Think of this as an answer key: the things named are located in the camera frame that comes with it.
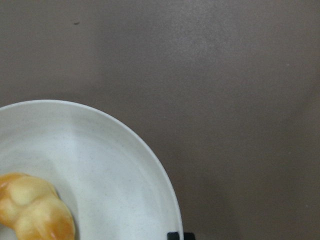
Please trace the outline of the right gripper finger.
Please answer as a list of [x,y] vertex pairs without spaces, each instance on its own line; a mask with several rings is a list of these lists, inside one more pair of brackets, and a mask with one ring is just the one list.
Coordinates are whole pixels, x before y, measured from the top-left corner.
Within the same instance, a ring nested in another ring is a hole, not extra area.
[[179,240],[178,232],[168,232],[166,236],[167,236],[167,240]]

